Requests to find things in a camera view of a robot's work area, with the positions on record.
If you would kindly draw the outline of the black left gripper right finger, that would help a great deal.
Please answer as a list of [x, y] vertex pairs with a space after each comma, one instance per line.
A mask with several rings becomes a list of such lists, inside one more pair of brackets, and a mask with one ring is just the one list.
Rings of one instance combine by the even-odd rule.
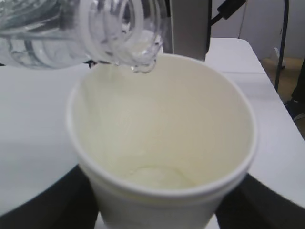
[[221, 229], [303, 229], [305, 209], [273, 192], [251, 175], [216, 211]]

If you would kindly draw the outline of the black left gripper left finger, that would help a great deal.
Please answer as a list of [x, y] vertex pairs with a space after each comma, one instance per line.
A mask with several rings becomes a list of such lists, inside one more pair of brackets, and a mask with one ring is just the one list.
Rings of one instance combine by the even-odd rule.
[[75, 166], [59, 181], [0, 218], [2, 229], [92, 229], [98, 206], [88, 178]]

